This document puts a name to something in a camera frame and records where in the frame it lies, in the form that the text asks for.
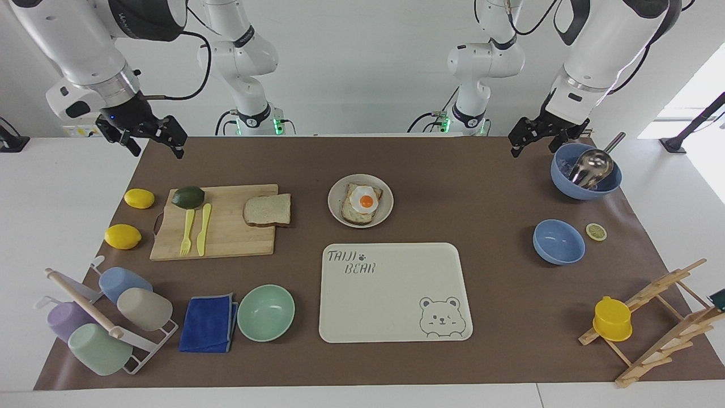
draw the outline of brown tablecloth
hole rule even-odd
[[[235,328],[228,354],[180,353],[180,331],[135,376],[99,377],[58,340],[36,389],[614,380],[625,369],[622,361],[603,341],[582,346],[577,338],[591,327],[603,295],[626,300],[667,270],[621,191],[592,202],[569,199],[551,182],[546,142],[527,147],[516,160],[508,150],[504,138],[193,138],[184,159],[176,160],[166,147],[149,143],[129,188],[153,191],[157,203],[140,211],[121,202],[112,223],[135,225],[144,238],[129,251],[103,244],[103,269],[122,266],[148,279],[173,302],[179,324],[192,296],[234,292],[238,301],[258,285],[275,283],[294,296],[294,323],[271,343],[254,343]],[[343,226],[327,208],[332,184],[355,173],[380,177],[395,194],[392,215],[370,229]],[[169,189],[267,183],[279,184],[293,201],[293,227],[277,230],[274,255],[149,260],[152,226]],[[585,238],[587,254],[577,264],[550,265],[534,251],[531,236],[536,224],[552,218],[579,231],[597,222],[609,238]],[[321,254],[334,242],[455,245],[476,328],[471,338],[325,343],[318,334]],[[703,256],[693,253],[692,260]],[[85,279],[91,287],[97,281],[94,273]],[[675,289],[665,298],[681,313],[689,311]],[[107,299],[97,305],[114,322],[133,328]],[[630,359],[676,320],[652,302],[634,314],[633,323],[634,335],[620,344]],[[705,336],[694,343],[643,380],[725,378]]]

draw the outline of egg yolk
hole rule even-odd
[[[360,205],[362,205],[365,208],[370,208],[373,206],[373,198],[369,195],[363,195],[360,198]]]

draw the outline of lime half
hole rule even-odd
[[[587,225],[587,235],[595,241],[602,242],[607,239],[607,230],[599,224]]]

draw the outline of black pole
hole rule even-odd
[[[0,153],[17,153],[28,144],[30,137],[15,136],[0,125]]]
[[[725,92],[720,94],[720,96],[715,99],[715,102],[706,107],[705,110],[703,110],[695,119],[692,119],[692,122],[690,122],[689,125],[680,132],[680,134],[670,139],[660,139],[660,143],[665,147],[665,150],[670,153],[687,153],[685,149],[682,148],[682,142],[723,105],[725,105]]]

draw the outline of bear face illustration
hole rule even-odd
[[[423,314],[420,317],[420,329],[427,338],[463,338],[465,320],[460,313],[460,302],[451,296],[445,301],[420,300]]]

